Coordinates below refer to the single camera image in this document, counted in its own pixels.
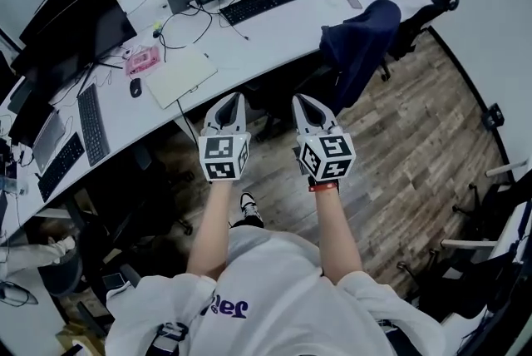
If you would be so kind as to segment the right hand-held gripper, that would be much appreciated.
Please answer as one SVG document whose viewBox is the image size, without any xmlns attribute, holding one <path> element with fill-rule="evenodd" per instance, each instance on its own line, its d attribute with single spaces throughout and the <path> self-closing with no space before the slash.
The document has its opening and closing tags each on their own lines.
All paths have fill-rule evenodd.
<svg viewBox="0 0 532 356">
<path fill-rule="evenodd" d="M 333 112 L 317 99 L 302 93 L 293 96 L 292 108 L 299 134 L 298 162 L 302 174 L 312 177 L 316 182 L 339 180 L 347 176 L 356 153 L 351 136 L 339 131 Z"/>
</svg>

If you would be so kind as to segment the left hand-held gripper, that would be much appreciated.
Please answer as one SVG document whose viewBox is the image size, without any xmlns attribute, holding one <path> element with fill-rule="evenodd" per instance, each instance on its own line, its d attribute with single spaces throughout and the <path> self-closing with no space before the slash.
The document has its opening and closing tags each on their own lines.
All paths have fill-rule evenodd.
<svg viewBox="0 0 532 356">
<path fill-rule="evenodd" d="M 231 93 L 208 110 L 198 142 L 199 163 L 207 181 L 241 178 L 250 153 L 242 93 Z"/>
</svg>

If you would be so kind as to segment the notebook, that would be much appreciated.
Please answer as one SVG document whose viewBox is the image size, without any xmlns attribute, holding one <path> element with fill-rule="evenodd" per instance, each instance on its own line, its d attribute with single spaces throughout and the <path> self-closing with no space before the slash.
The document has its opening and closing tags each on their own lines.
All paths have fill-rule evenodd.
<svg viewBox="0 0 532 356">
<path fill-rule="evenodd" d="M 199 49 L 188 46 L 164 62 L 145 79 L 150 93 L 161 109 L 165 109 L 184 94 L 212 77 L 216 66 Z"/>
</svg>

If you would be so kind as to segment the person's right forearm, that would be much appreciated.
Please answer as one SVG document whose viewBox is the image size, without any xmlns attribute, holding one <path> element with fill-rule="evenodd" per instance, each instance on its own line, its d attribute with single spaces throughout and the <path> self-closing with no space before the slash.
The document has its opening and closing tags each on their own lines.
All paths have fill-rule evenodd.
<svg viewBox="0 0 532 356">
<path fill-rule="evenodd" d="M 337 284 L 348 274 L 363 270 L 361 256 L 337 189 L 316 192 L 314 195 L 323 274 Z"/>
</svg>

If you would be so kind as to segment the person's left forearm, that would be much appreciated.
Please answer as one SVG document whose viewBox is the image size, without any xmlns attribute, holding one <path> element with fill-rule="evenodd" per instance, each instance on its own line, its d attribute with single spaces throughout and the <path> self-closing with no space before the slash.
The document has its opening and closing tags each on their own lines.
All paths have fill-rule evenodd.
<svg viewBox="0 0 532 356">
<path fill-rule="evenodd" d="M 229 248 L 231 181 L 210 188 L 203 218 L 193 240 L 186 272 L 217 280 L 225 269 Z"/>
</svg>

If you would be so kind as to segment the red wristband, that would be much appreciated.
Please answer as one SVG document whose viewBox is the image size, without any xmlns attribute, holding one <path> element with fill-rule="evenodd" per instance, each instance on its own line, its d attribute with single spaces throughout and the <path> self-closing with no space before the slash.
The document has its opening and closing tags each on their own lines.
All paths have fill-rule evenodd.
<svg viewBox="0 0 532 356">
<path fill-rule="evenodd" d="M 312 193 L 322 192 L 326 190 L 336 190 L 338 188 L 338 181 L 325 181 L 325 182 L 310 182 L 308 184 L 308 191 Z"/>
</svg>

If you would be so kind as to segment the navy jacket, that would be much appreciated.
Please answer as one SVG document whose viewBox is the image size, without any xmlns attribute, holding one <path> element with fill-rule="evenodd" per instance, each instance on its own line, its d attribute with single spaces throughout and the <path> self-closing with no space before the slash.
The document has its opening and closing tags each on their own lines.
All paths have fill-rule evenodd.
<svg viewBox="0 0 532 356">
<path fill-rule="evenodd" d="M 328 104 L 334 114 L 355 104 L 394 42 L 401 10 L 392 1 L 376 0 L 361 14 L 335 26 L 323 26 L 319 49 L 338 70 Z"/>
</svg>

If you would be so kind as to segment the black and white sneaker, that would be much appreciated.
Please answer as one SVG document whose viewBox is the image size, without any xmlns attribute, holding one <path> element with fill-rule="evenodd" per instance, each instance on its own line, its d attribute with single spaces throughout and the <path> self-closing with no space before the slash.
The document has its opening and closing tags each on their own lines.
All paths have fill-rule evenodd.
<svg viewBox="0 0 532 356">
<path fill-rule="evenodd" d="M 259 213 L 256 201 L 253 195 L 249 192 L 244 192 L 240 196 L 240 209 L 243 214 L 243 219 L 245 217 L 256 216 L 260 218 L 261 220 L 263 220 Z"/>
</svg>

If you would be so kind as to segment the pink wipes packet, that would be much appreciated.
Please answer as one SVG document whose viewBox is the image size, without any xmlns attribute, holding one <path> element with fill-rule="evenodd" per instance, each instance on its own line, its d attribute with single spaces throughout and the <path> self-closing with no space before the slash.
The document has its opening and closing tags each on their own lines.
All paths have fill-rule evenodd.
<svg viewBox="0 0 532 356">
<path fill-rule="evenodd" d="M 126 74 L 129 77 L 153 67 L 160 62 L 160 49 L 157 46 L 145 47 L 126 60 Z"/>
</svg>

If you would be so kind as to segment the person's black trousers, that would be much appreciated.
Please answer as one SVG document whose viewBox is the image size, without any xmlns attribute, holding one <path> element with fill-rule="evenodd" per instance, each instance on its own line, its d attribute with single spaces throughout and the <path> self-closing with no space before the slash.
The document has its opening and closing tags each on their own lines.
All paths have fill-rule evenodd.
<svg viewBox="0 0 532 356">
<path fill-rule="evenodd" d="M 260 229 L 264 228 L 263 221 L 260 218 L 256 217 L 256 216 L 245 217 L 244 219 L 235 222 L 232 225 L 232 228 L 245 226 L 245 225 L 257 227 L 257 228 L 260 228 Z"/>
</svg>

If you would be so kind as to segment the long black keyboard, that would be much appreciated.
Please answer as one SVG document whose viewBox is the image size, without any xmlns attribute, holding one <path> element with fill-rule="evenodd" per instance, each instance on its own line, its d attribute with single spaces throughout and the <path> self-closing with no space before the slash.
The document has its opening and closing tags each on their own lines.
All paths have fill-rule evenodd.
<svg viewBox="0 0 532 356">
<path fill-rule="evenodd" d="M 88 162 L 94 166 L 110 153 L 95 84 L 79 95 L 77 105 Z"/>
</svg>

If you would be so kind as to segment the black mesh office chair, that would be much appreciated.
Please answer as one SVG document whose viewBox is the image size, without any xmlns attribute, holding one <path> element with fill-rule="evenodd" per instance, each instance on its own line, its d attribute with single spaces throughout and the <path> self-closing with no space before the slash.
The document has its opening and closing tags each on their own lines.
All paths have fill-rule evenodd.
<svg viewBox="0 0 532 356">
<path fill-rule="evenodd" d="M 414 52 L 419 36 L 427 30 L 432 21 L 445 12 L 455 11 L 460 0 L 431 0 L 412 17 L 401 22 L 395 39 L 387 51 L 387 55 L 399 61 L 406 54 Z"/>
</svg>

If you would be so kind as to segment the large black monitor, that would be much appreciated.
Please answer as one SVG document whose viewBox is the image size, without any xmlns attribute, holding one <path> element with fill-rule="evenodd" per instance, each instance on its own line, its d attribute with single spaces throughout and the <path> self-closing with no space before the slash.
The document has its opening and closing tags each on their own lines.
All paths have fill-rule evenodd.
<svg viewBox="0 0 532 356">
<path fill-rule="evenodd" d="M 87 66 L 135 36 L 117 0 L 76 0 L 26 45 L 12 69 L 50 98 Z"/>
</svg>

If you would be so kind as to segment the small black keyboard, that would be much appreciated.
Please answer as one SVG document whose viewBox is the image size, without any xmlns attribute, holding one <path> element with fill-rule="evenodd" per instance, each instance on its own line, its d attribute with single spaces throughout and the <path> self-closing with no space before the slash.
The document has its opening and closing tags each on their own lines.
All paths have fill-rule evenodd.
<svg viewBox="0 0 532 356">
<path fill-rule="evenodd" d="M 50 198 L 51 194 L 60 184 L 67 172 L 76 164 L 84 153 L 85 149 L 78 133 L 76 132 L 62 147 L 37 183 L 44 202 Z"/>
</svg>

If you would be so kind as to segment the grey laptop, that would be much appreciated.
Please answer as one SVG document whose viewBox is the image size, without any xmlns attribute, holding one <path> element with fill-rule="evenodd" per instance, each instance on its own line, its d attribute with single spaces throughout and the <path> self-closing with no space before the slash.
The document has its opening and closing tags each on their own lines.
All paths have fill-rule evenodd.
<svg viewBox="0 0 532 356">
<path fill-rule="evenodd" d="M 38 170 L 43 174 L 65 131 L 55 107 L 39 96 L 30 95 L 22 104 L 8 135 L 14 144 L 23 144 L 32 150 Z"/>
</svg>

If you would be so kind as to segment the white sweatshirt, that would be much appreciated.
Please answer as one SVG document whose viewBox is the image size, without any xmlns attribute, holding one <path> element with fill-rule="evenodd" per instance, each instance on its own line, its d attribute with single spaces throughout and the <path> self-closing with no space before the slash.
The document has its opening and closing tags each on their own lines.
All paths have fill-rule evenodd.
<svg viewBox="0 0 532 356">
<path fill-rule="evenodd" d="M 421 356 L 443 356 L 441 325 L 386 284 L 357 271 L 333 284 L 318 248 L 288 232 L 240 226 L 213 280 L 146 276 L 107 295 L 106 356 L 147 356 L 167 339 L 180 356 L 396 356 L 398 327 Z"/>
</svg>

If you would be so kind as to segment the white metal table frame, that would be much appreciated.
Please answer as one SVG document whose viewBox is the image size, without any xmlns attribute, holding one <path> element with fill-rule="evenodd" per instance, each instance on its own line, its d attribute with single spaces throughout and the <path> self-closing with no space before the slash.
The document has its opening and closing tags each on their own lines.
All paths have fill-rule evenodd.
<svg viewBox="0 0 532 356">
<path fill-rule="evenodd" d="M 443 240 L 441 246 L 454 250 L 489 250 L 488 260 L 475 265 L 477 271 L 467 279 L 463 285 L 465 289 L 458 293 L 455 301 L 469 306 L 475 306 L 479 312 L 467 318 L 453 312 L 441 322 L 444 332 L 451 335 L 467 335 L 474 331 L 482 322 L 483 316 L 488 312 L 487 304 L 498 292 L 502 281 L 509 279 L 509 274 L 504 275 L 503 266 L 497 267 L 493 261 L 502 259 L 504 255 L 511 255 L 509 267 L 520 267 L 524 263 L 525 248 L 532 244 L 532 200 L 515 207 L 514 212 L 507 220 L 498 240 Z"/>
</svg>

